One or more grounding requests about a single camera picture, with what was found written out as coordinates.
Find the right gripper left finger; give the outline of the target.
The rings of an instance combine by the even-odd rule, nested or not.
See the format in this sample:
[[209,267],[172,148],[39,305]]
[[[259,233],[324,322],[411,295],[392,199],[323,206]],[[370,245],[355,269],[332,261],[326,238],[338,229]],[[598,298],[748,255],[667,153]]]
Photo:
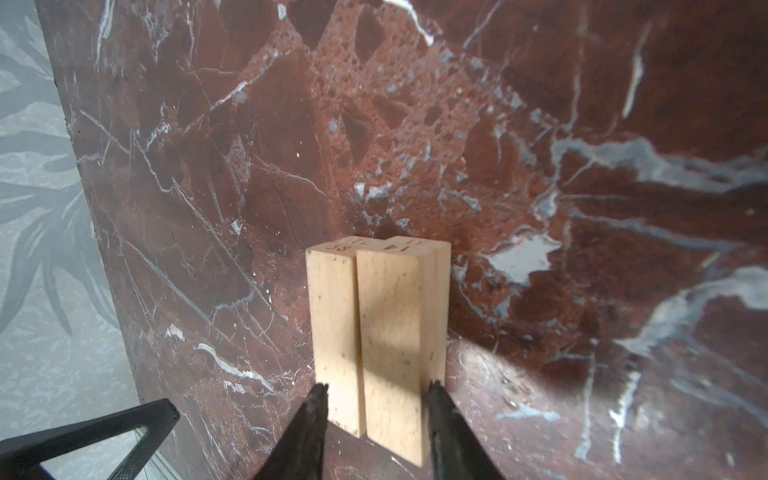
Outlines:
[[322,479],[327,426],[328,385],[317,383],[254,479]]

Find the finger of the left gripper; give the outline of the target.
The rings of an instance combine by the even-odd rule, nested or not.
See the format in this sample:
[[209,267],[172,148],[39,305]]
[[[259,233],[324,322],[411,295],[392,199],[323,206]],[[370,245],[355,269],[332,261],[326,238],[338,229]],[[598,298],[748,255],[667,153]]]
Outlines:
[[144,435],[110,474],[135,479],[180,419],[168,399],[160,399],[99,418],[9,438],[1,442],[3,479],[50,479],[45,461],[143,428]]

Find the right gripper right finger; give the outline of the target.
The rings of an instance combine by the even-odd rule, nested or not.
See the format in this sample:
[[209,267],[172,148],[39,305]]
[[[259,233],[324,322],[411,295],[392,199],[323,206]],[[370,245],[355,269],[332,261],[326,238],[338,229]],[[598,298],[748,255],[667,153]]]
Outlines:
[[504,479],[438,380],[429,384],[427,407],[434,479]]

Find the plain wood block three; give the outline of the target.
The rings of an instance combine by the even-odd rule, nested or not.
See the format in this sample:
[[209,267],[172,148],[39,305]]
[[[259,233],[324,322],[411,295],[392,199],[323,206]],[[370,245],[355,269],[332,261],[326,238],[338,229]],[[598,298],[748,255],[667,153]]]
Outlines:
[[445,379],[451,249],[395,236],[356,259],[367,436],[417,467],[429,454],[426,391]]

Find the plain wood block four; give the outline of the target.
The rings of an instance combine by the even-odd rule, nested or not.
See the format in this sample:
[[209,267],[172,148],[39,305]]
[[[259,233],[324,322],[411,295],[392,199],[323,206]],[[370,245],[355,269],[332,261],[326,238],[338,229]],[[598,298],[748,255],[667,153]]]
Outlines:
[[382,244],[348,236],[305,252],[315,378],[329,386],[328,420],[356,438],[366,432],[356,259]]

